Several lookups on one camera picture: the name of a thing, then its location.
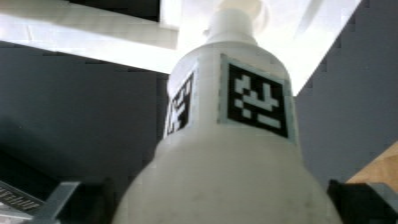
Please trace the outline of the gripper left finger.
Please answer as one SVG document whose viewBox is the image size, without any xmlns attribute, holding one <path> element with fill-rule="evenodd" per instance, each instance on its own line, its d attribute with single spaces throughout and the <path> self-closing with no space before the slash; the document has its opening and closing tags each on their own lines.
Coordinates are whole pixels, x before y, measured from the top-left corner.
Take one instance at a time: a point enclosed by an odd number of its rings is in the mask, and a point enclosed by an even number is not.
<svg viewBox="0 0 398 224">
<path fill-rule="evenodd" d="M 78 186 L 78 182 L 62 182 L 41 200 L 0 181 L 0 224 L 62 224 L 58 214 Z"/>
</svg>

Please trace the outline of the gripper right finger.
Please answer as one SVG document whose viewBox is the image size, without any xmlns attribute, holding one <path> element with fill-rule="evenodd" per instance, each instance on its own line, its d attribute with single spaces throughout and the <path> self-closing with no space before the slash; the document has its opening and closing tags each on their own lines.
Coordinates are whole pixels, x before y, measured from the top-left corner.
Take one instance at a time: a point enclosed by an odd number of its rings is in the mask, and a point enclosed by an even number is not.
<svg viewBox="0 0 398 224">
<path fill-rule="evenodd" d="M 385 183 L 330 180 L 327 194 L 343 224 L 398 224 L 398 193 Z"/>
</svg>

